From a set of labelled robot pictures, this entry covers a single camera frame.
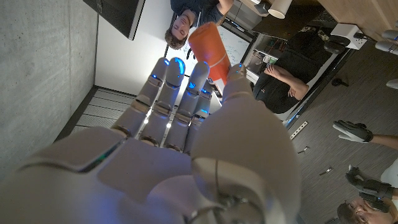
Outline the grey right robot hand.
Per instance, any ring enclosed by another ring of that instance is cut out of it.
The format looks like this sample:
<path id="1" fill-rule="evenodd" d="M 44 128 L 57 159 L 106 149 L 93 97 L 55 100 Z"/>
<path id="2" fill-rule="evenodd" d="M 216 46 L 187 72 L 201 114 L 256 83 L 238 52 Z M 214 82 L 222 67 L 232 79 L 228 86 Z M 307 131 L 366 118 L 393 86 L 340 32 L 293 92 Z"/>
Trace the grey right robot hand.
<path id="1" fill-rule="evenodd" d="M 26 159 L 1 184 L 2 223 L 294 223 L 299 163 L 282 122 L 254 99 L 246 68 L 224 73 L 223 103 L 204 104 L 209 74 L 161 58 L 110 128 L 87 128 Z"/>

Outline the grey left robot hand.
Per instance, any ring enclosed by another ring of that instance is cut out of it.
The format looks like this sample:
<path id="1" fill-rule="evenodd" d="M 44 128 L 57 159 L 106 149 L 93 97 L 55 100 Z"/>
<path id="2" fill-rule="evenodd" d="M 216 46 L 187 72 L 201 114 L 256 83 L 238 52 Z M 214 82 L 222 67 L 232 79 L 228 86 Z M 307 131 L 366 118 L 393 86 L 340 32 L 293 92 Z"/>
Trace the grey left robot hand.
<path id="1" fill-rule="evenodd" d="M 375 48 L 383 52 L 397 55 L 397 31 L 385 30 L 382 33 L 382 37 L 385 39 L 389 39 L 389 41 L 386 40 L 378 41 L 375 44 Z"/>

